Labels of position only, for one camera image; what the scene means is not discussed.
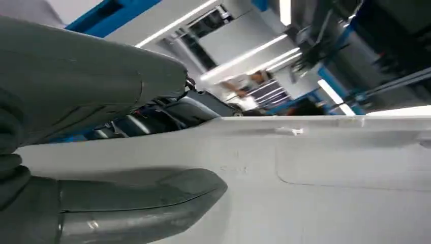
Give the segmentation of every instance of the ceiling light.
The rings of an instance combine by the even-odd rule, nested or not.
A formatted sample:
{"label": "ceiling light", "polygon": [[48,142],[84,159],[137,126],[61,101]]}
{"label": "ceiling light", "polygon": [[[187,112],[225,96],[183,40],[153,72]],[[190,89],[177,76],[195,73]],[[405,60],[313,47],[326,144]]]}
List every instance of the ceiling light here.
{"label": "ceiling light", "polygon": [[231,61],[229,61],[227,63],[224,63],[224,64],[218,66],[215,69],[212,69],[211,71],[206,72],[205,74],[203,74],[201,76],[201,80],[207,80],[207,79],[209,79],[209,78],[211,78],[211,77],[213,77],[213,76],[215,76],[215,75],[217,75],[217,74],[219,74],[219,73],[227,70],[228,68],[230,68],[230,67],[232,67],[232,66],[234,66],[234,65],[236,65],[236,64],[238,64],[238,63],[240,63],[240,62],[242,62],[244,60],[246,60],[247,58],[249,58],[249,57],[253,56],[254,54],[262,51],[263,49],[271,46],[272,44],[281,41],[282,39],[284,39],[286,37],[287,37],[287,35],[281,35],[281,36],[273,39],[272,41],[269,41],[269,42],[263,44],[262,46],[257,47],[255,49],[247,52],[246,54],[243,54],[242,56],[239,56],[239,57],[237,57],[237,58],[235,58],[235,59],[233,59],[233,60],[231,60]]}
{"label": "ceiling light", "polygon": [[292,23],[291,7],[291,0],[280,0],[280,21],[283,25],[287,26]]}
{"label": "ceiling light", "polygon": [[149,36],[148,38],[146,38],[142,42],[138,43],[135,47],[141,48],[143,45],[149,43],[150,41],[152,41],[152,40],[156,39],[157,37],[163,35],[164,33],[168,32],[169,30],[175,28],[177,25],[183,23],[188,18],[193,17],[193,15],[199,13],[200,11],[202,11],[203,9],[205,9],[206,7],[210,6],[211,4],[213,4],[213,3],[217,2],[217,1],[218,0],[209,0],[209,1],[207,1],[206,3],[200,5],[199,7],[195,8],[195,9],[193,9],[192,11],[190,11],[189,13],[187,13],[186,15],[184,15],[183,17],[177,19],[176,21],[172,22],[168,26],[164,27],[163,29],[159,30],[158,32],[154,33],[153,35]]}
{"label": "ceiling light", "polygon": [[411,108],[400,108],[400,109],[392,109],[385,111],[378,111],[367,113],[370,116],[423,116],[423,115],[431,115],[431,106],[419,106],[419,107],[411,107]]}
{"label": "ceiling light", "polygon": [[[325,80],[319,80],[317,83],[326,93],[328,93],[328,95],[336,104],[341,104],[344,102],[343,99],[332,89],[332,87]],[[347,104],[341,105],[340,109],[346,115],[356,115],[355,112],[353,112],[353,110]]]}
{"label": "ceiling light", "polygon": [[[280,56],[278,56],[278,57],[276,57],[276,58],[274,58],[274,59],[271,59],[270,61],[268,61],[268,62],[266,62],[266,63],[264,63],[264,64],[261,64],[261,65],[259,65],[259,66],[255,67],[255,68],[254,68],[254,69],[252,69],[252,70],[247,71],[247,74],[248,74],[248,75],[251,75],[251,74],[253,74],[253,73],[255,73],[255,72],[259,71],[259,70],[264,70],[264,69],[266,69],[268,66],[271,66],[271,65],[273,65],[273,64],[275,64],[275,63],[277,63],[277,62],[278,62],[278,61],[280,61],[280,60],[283,60],[284,58],[286,58],[286,57],[288,57],[288,56],[290,56],[290,55],[292,55],[292,54],[296,53],[297,51],[299,51],[299,47],[294,48],[294,49],[292,49],[292,50],[290,50],[290,51],[288,51],[288,52],[285,52],[285,53],[283,53],[282,55],[280,55]],[[291,59],[293,59],[293,58],[295,58],[295,57],[298,57],[298,56],[300,56],[300,55],[301,55],[301,53],[298,53],[298,54],[296,54],[296,55],[294,55],[294,56],[292,56],[292,57],[288,58],[288,60],[287,60],[287,61],[289,61],[289,60],[291,60]]]}
{"label": "ceiling light", "polygon": [[296,58],[296,57],[299,57],[299,56],[301,56],[302,55],[302,53],[300,52],[300,53],[297,53],[297,54],[295,54],[295,55],[293,55],[293,56],[291,56],[291,57],[289,57],[289,58],[287,58],[287,59],[285,59],[285,60],[283,60],[283,61],[281,61],[280,63],[278,63],[278,64],[275,64],[275,65],[273,65],[273,66],[271,66],[271,67],[269,67],[268,68],[268,70],[273,70],[273,69],[275,69],[275,68],[277,68],[277,67],[279,67],[279,66],[281,66],[281,65],[283,65],[283,64],[285,64],[285,63],[287,63],[287,62],[289,62],[290,60],[292,60],[292,59],[294,59],[294,58]]}

